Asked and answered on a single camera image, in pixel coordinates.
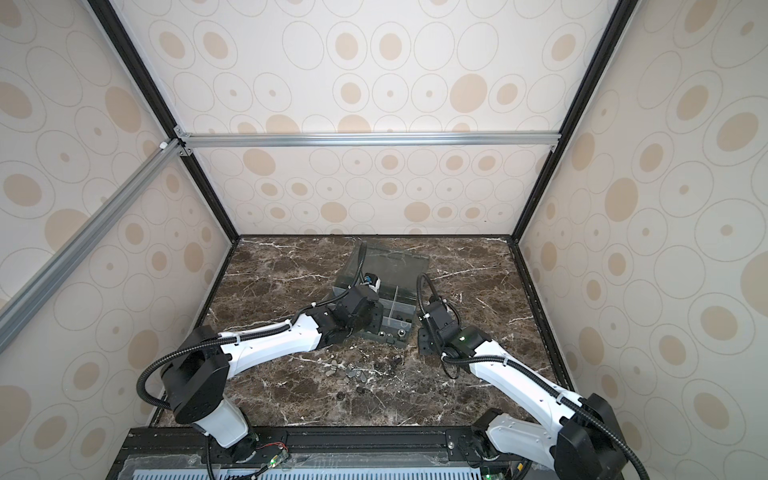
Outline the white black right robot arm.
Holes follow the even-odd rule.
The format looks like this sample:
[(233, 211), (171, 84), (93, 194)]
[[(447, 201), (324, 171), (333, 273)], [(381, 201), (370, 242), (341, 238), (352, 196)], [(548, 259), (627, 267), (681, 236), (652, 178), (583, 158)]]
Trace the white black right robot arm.
[(419, 320), (445, 366), (491, 384), (530, 414), (533, 423), (505, 413), (480, 422), (494, 453), (512, 454), (551, 469), (560, 479), (617, 479), (633, 454), (611, 405), (547, 380), (515, 359), (486, 332), (463, 326), (437, 299), (419, 308)]

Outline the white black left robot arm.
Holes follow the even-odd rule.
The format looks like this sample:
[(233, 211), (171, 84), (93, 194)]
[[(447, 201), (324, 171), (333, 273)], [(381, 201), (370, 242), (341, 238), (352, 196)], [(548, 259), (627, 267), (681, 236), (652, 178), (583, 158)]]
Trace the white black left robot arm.
[(293, 320), (242, 332), (200, 328), (176, 357), (162, 365), (169, 410), (180, 425), (192, 425), (224, 448), (251, 433), (245, 414), (224, 395), (233, 377), (266, 362), (341, 344), (383, 319), (380, 280), (367, 275), (339, 296), (313, 303)]

